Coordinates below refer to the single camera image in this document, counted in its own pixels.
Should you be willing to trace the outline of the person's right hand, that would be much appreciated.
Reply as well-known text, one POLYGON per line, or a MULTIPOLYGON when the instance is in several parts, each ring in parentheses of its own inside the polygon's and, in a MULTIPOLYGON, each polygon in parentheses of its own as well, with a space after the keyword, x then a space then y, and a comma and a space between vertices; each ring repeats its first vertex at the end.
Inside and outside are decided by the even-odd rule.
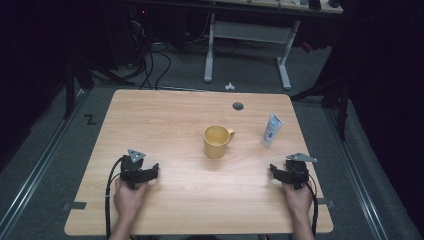
POLYGON ((295 218, 307 218, 312 204, 312 196, 307 187, 295 190, 292 185, 283 183, 287 206, 295 218))

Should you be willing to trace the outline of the grey floor rail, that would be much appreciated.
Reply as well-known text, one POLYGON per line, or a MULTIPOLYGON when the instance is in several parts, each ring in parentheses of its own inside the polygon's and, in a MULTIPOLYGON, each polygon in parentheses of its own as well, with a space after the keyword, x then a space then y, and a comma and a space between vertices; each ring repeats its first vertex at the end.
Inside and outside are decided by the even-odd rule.
POLYGON ((355 165, 354 158, 349 150, 345 140, 342 139, 337 128, 337 120, 332 110, 324 109, 326 119, 329 121, 333 135, 335 136, 339 148, 342 151, 342 159, 346 165, 347 172, 356 197, 361 206, 362 212, 371 230, 374 240, 389 240, 387 232, 377 213, 375 204, 371 199, 367 188, 361 178, 358 168, 355 165))
POLYGON ((58 144, 89 90, 78 90, 66 112, 67 96, 63 90, 45 113, 31 127, 17 153, 0 173, 0 240, 6 240, 20 218, 45 172, 58 144))

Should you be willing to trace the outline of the person's left hand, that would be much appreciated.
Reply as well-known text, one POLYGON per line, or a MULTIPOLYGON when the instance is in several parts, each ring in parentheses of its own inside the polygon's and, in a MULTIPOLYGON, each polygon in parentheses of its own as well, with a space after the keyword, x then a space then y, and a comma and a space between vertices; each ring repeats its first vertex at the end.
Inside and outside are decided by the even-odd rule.
POLYGON ((141 209, 148 184, 143 183, 138 189, 131 189, 121 179, 115 181, 114 204, 119 217, 125 220, 134 220, 141 209))

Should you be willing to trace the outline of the white-framed desk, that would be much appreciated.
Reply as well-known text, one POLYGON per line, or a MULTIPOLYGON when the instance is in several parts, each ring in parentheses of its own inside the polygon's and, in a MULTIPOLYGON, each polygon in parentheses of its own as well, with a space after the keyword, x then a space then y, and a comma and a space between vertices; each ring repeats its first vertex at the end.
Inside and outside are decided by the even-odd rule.
MULTIPOLYGON (((219 3, 247 6, 255 10, 264 7, 266 10, 287 10, 290 13, 318 13, 324 15, 341 15, 343 8, 333 0, 211 0, 212 6, 219 3)), ((290 26, 273 26, 265 23, 242 23, 236 20, 217 20, 215 14, 210 15, 208 52, 205 62, 204 81, 213 79, 214 40, 216 38, 246 40, 263 43, 283 44, 282 55, 276 58, 282 86, 291 89, 286 61, 297 35, 301 20, 295 19, 290 26)))

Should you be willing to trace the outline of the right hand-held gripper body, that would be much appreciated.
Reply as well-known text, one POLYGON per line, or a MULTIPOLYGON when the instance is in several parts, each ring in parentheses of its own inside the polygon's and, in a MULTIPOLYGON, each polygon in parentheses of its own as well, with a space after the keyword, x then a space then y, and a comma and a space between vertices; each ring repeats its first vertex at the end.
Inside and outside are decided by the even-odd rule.
POLYGON ((283 182, 291 184, 295 190, 299 190, 309 181, 307 162, 317 163, 318 159, 304 153, 295 153, 286 157, 283 182))

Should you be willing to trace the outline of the black metal stand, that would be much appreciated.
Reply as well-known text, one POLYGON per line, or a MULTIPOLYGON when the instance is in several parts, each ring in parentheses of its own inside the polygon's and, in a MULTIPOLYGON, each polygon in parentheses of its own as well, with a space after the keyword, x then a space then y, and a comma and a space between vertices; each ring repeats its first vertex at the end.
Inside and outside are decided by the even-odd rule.
POLYGON ((81 58, 73 58, 66 64, 66 105, 64 118, 68 119, 75 108, 75 82, 85 90, 91 90, 94 87, 94 81, 91 77, 89 62, 81 58))
POLYGON ((323 108, 337 108, 336 129, 339 137, 345 141, 345 124, 348 117, 347 108, 351 81, 348 77, 338 77, 291 96, 292 101, 299 101, 308 96, 322 96, 323 108))

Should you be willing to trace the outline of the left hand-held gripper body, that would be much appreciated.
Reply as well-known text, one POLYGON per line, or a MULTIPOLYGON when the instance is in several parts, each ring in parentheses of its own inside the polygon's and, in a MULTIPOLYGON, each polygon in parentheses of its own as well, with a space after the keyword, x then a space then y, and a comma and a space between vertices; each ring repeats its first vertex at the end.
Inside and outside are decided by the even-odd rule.
POLYGON ((128 154, 123 156, 121 160, 120 178, 127 183, 132 190, 137 190, 140 182, 137 177, 141 175, 141 168, 144 162, 145 154, 137 150, 128 149, 128 154))

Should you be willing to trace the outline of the white squeeze tube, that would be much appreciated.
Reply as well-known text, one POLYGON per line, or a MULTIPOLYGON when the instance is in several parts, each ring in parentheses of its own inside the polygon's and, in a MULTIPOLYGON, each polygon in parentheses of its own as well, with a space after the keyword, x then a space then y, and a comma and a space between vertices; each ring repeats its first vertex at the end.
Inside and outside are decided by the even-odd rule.
POLYGON ((262 136, 262 144, 264 146, 269 146, 284 125, 285 123, 277 116, 277 114, 272 112, 262 136))

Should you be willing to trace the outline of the yellow mug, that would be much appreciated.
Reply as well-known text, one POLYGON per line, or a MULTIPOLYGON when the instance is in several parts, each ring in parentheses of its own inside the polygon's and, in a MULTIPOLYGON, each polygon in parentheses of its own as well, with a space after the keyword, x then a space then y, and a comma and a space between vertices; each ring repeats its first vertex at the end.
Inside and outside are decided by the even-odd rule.
POLYGON ((222 157, 234 135, 233 129, 227 129, 221 125, 207 127, 203 134, 205 154, 212 159, 222 157))

